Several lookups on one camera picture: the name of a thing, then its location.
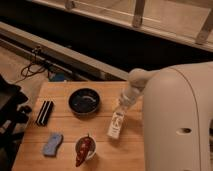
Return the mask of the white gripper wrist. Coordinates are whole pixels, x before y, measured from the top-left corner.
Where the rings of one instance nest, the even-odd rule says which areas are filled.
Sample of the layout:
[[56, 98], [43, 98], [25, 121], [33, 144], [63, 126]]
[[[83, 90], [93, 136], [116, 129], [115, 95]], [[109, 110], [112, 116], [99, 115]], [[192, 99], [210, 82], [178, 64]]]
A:
[[137, 88], [127, 86], [120, 94], [119, 102], [115, 108], [116, 113], [124, 113], [125, 106], [132, 106], [136, 103], [137, 98], [140, 96], [140, 91]]

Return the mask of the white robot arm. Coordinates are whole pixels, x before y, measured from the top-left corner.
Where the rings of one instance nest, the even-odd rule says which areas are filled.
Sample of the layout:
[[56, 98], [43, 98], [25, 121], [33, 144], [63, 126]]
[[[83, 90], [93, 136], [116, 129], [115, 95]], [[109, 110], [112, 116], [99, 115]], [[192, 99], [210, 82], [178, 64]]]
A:
[[134, 69], [120, 103], [143, 98], [145, 171], [211, 171], [213, 61]]

